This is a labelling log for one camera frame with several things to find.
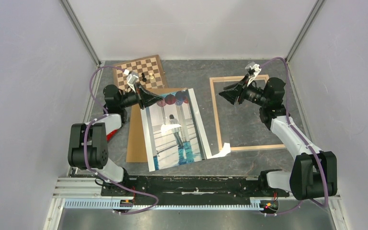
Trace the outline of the wooden picture frame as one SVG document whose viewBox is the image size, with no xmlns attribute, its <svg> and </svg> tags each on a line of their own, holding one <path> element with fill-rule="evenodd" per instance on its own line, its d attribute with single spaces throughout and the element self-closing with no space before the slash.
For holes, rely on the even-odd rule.
<svg viewBox="0 0 368 230">
<path fill-rule="evenodd" d="M 224 143 L 222 141 L 221 130 L 219 125 L 219 115 L 218 115 L 218 108 L 217 108 L 217 101 L 215 95 L 215 88 L 214 83 L 219 82 L 236 82 L 243 79 L 243 76 L 226 76 L 226 77 L 211 77 L 209 78 L 209 85 L 211 91 L 211 99 L 212 99 L 212 106 L 213 106 L 213 115 L 214 115 L 214 123 L 215 123 L 215 130 L 217 135 L 218 141 L 218 149 L 224 149 Z M 238 152 L 238 151 L 257 151 L 257 150 L 279 150 L 285 149 L 284 144 L 271 144 L 271 145 L 257 145 L 257 146 L 244 146 L 244 147 L 230 147 L 231 152 Z"/>
</svg>

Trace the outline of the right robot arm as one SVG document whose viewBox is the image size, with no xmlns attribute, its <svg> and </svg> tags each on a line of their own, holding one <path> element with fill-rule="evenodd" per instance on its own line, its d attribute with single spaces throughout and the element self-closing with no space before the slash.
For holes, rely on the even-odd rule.
<svg viewBox="0 0 368 230">
<path fill-rule="evenodd" d="M 309 141 L 293 122 L 283 104 L 285 85 L 279 78 L 269 78 L 264 88 L 260 88 L 245 76 L 219 93 L 231 104 L 249 101 L 258 105 L 261 122 L 281 140 L 294 160 L 290 172 L 262 171 L 258 191 L 269 196 L 281 189 L 297 200 L 334 196 L 338 190 L 337 158 L 333 152 L 323 151 Z"/>
</svg>

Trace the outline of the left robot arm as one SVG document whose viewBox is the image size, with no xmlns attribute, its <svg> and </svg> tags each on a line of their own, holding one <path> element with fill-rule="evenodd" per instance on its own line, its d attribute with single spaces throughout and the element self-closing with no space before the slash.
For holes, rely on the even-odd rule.
<svg viewBox="0 0 368 230">
<path fill-rule="evenodd" d="M 124 178 L 126 170 L 110 162 L 108 141 L 126 122 L 126 108 L 138 105 L 145 109 L 162 100 L 162 96 L 135 83 L 126 92 L 115 85 L 103 89 L 105 113 L 90 122 L 73 124 L 70 129 L 68 163 L 71 167 L 88 170 L 107 182 L 121 196 L 131 190 L 131 182 Z"/>
</svg>

